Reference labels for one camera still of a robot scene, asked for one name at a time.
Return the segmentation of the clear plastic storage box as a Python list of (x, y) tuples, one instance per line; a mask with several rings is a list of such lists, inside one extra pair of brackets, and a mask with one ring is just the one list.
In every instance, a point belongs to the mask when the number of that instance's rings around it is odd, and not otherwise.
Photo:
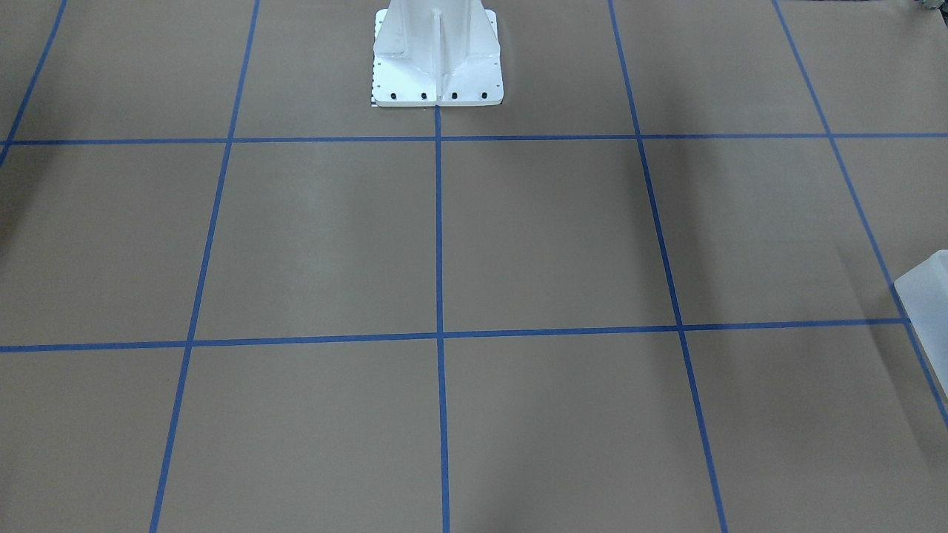
[(898, 277), (898, 297), (927, 355), (933, 378), (941, 392), (947, 385), (947, 250), (927, 259)]

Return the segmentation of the white pedestal column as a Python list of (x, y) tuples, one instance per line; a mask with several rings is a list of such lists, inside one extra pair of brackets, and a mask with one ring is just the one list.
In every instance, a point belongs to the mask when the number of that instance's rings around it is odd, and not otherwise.
[(481, 1), (392, 1), (376, 11), (373, 37), (372, 105), (504, 101), (498, 17)]

